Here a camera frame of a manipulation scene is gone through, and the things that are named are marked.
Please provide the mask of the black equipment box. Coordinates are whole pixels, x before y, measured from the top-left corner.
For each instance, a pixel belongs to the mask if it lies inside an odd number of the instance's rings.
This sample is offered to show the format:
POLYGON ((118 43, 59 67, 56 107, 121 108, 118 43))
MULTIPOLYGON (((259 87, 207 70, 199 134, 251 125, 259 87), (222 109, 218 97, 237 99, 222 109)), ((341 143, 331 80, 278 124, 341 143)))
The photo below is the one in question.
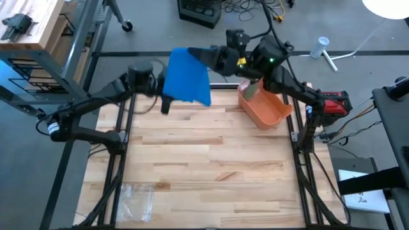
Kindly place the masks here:
POLYGON ((214 29, 221 18, 223 0, 176 0, 178 15, 200 26, 214 29))

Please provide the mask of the white cylinder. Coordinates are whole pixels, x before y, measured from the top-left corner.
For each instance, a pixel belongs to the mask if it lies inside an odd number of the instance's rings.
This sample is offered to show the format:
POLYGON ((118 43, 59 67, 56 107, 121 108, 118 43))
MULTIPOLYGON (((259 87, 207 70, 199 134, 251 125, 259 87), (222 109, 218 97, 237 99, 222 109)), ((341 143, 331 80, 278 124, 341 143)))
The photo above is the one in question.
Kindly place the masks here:
POLYGON ((318 38, 318 41, 315 43, 313 48, 311 49, 309 55, 311 58, 318 59, 323 52, 325 51, 326 47, 329 45, 330 40, 325 37, 321 36, 318 38))

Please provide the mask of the white lamp shade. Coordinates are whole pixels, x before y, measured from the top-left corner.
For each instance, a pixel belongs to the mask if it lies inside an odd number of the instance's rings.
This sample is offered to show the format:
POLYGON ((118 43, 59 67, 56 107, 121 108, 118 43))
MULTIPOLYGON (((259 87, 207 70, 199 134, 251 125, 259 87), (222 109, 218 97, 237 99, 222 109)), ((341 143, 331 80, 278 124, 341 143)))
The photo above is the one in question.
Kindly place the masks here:
POLYGON ((362 3, 369 11, 385 19, 409 17, 409 0, 362 0, 362 3))

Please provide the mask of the clear plastic zip bag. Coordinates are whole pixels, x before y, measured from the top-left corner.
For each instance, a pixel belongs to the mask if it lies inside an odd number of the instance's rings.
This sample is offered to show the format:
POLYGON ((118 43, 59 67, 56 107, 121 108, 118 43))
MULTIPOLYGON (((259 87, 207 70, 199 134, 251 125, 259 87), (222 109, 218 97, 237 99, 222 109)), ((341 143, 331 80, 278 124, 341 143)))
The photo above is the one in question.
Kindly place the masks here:
POLYGON ((116 221, 149 222, 152 216, 153 200, 154 186, 152 184, 122 184, 116 221))

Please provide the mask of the red and black toolbox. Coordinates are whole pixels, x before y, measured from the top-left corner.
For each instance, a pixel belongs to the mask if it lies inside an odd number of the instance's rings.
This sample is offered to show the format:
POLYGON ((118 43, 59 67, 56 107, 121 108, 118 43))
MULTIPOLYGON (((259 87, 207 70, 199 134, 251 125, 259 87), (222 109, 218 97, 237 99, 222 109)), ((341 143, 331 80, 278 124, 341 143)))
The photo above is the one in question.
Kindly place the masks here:
POLYGON ((353 109, 349 94, 346 91, 323 92, 325 99, 323 123, 324 127, 334 124, 338 119, 349 115, 353 109))

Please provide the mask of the orange plastic bin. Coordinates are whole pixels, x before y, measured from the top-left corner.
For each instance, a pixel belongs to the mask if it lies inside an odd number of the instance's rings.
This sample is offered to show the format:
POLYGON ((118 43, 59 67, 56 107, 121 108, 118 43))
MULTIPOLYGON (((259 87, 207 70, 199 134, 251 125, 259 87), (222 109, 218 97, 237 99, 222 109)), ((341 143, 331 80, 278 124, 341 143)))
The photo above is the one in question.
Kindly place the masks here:
POLYGON ((246 101, 243 92, 250 83, 247 80, 238 85, 238 104, 258 128, 262 130, 271 129, 293 112, 292 106, 286 105, 281 100, 280 95, 264 89, 262 80, 257 82, 258 90, 255 95, 249 101, 246 101))

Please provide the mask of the grey box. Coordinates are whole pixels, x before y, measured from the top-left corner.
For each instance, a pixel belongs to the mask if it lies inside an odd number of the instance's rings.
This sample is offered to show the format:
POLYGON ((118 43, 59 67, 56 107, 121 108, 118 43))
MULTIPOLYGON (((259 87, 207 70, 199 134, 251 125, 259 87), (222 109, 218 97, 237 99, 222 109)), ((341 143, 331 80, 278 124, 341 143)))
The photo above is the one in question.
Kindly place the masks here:
POLYGON ((331 161, 337 181, 340 181, 340 169, 367 174, 378 171, 373 158, 333 158, 331 161))

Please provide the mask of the green elastic bandage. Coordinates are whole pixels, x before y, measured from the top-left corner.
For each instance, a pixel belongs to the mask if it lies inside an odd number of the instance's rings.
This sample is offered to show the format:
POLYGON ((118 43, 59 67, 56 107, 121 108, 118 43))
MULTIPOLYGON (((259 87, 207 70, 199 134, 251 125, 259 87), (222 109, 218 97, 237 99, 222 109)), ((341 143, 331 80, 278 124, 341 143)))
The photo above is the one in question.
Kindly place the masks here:
POLYGON ((243 97, 246 101, 249 101, 256 93, 258 90, 258 83, 250 83, 246 90, 243 92, 243 97))

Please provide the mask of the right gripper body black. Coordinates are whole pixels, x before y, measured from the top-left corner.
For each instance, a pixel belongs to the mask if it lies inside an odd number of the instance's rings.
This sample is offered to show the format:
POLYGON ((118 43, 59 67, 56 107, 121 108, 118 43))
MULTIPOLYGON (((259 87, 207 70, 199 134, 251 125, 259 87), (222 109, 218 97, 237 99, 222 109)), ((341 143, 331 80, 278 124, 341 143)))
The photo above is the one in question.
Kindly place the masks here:
POLYGON ((220 70, 213 70, 216 73, 224 77, 229 77, 231 75, 235 75, 237 72, 237 62, 240 59, 240 53, 238 50, 221 45, 220 47, 220 63, 221 69, 220 70))

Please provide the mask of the black device on side table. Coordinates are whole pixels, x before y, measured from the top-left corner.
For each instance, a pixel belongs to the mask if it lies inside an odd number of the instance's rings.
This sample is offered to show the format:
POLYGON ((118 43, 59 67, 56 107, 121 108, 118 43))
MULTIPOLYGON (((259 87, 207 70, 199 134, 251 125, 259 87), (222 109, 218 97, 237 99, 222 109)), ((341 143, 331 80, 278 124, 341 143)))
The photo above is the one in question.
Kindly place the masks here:
POLYGON ((2 24, 6 26, 6 31, 3 33, 2 37, 0 37, 0 40, 16 42, 19 37, 26 34, 36 22, 26 14, 17 13, 12 17, 3 19, 2 24))

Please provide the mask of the wooden side table top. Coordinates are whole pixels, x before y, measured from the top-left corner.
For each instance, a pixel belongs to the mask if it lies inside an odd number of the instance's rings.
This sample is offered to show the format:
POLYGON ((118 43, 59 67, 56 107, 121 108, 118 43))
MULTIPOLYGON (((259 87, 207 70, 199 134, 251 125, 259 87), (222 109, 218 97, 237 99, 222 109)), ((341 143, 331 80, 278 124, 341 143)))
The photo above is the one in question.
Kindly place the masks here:
POLYGON ((50 38, 65 0, 3 0, 0 3, 0 50, 42 50, 50 38), (34 24, 16 42, 1 40, 7 26, 3 19, 22 13, 34 24))

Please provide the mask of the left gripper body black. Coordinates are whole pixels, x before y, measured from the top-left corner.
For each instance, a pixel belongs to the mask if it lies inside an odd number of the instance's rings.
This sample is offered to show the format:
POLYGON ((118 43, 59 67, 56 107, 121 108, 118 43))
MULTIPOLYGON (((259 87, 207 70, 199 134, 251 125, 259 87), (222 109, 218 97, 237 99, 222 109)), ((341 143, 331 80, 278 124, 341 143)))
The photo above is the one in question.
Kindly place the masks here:
POLYGON ((164 84, 166 81, 166 73, 167 73, 167 68, 163 68, 162 71, 159 73, 157 77, 157 96, 160 96, 162 99, 162 105, 160 108, 160 112, 162 114, 169 114, 171 102, 173 101, 173 97, 167 96, 163 93, 164 90, 164 84))

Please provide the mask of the wooden workbench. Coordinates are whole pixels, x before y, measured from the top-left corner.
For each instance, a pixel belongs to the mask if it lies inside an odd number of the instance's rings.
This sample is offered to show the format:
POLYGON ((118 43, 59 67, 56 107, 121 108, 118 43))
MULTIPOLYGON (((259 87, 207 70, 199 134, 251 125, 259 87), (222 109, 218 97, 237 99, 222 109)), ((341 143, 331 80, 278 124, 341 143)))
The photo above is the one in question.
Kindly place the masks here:
POLYGON ((0 85, 0 100, 30 116, 38 105, 63 105, 86 99, 111 16, 125 20, 117 0, 65 0, 46 47, 42 50, 0 50, 0 61, 12 69, 9 58, 32 59, 67 91, 14 93, 0 85))

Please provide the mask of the black cart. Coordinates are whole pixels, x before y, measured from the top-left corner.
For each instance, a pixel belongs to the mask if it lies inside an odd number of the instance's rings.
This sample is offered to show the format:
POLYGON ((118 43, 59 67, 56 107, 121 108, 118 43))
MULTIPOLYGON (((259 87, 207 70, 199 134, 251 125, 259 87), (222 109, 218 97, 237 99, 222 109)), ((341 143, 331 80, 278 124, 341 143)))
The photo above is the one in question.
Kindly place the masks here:
POLYGON ((409 230, 409 77, 372 90, 397 166, 338 183, 340 194, 389 189, 405 230, 409 230))

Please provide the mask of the white paper sheet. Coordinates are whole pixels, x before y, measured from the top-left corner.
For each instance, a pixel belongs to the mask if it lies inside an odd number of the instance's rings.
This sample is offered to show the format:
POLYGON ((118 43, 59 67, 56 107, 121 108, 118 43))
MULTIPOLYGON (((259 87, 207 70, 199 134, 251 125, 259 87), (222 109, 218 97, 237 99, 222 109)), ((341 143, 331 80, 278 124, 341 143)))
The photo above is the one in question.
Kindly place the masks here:
MULTIPOLYGON (((364 172, 338 170, 339 180, 348 180, 367 175, 364 172)), ((371 211, 376 213, 390 213, 388 202, 382 190, 360 192, 357 194, 342 195, 348 208, 354 210, 371 211)))

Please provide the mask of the blue elastic bandage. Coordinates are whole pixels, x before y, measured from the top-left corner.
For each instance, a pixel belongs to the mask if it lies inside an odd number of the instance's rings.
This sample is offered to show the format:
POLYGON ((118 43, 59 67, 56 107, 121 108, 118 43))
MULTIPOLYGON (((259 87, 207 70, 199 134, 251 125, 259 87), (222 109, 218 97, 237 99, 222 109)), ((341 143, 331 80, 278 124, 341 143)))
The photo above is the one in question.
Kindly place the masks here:
POLYGON ((169 57, 164 96, 183 102, 199 102, 211 106, 210 80, 207 67, 188 52, 175 48, 169 57))

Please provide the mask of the white lamp stand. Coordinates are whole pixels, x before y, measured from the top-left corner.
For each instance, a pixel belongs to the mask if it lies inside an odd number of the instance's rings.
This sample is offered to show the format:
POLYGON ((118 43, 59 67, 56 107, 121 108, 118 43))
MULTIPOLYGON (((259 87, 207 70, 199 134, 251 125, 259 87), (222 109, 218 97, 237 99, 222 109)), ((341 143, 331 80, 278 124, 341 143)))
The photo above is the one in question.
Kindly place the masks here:
MULTIPOLYGON (((348 57, 354 56, 357 52, 358 52, 358 50, 354 50, 353 52, 342 55, 342 56, 330 57, 328 52, 324 50, 323 52, 320 53, 320 55, 323 56, 326 59, 327 63, 330 65, 330 67, 333 69, 333 71, 337 72, 338 68, 337 68, 336 64, 334 63, 334 61, 338 60, 338 59, 343 59, 343 58, 348 58, 348 57)), ((318 59, 319 55, 309 53, 309 54, 301 55, 301 57, 310 57, 310 58, 313 58, 313 59, 318 59)))

